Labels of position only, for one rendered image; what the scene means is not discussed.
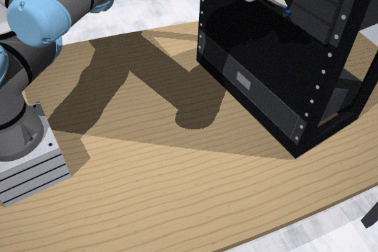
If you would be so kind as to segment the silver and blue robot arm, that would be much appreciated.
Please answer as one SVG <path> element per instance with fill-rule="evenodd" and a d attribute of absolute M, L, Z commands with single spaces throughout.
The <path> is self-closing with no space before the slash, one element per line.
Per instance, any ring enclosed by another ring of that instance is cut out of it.
<path fill-rule="evenodd" d="M 0 0 L 0 162 L 28 155 L 44 135 L 23 90 L 58 57 L 70 27 L 87 13 L 107 11 L 113 2 Z"/>

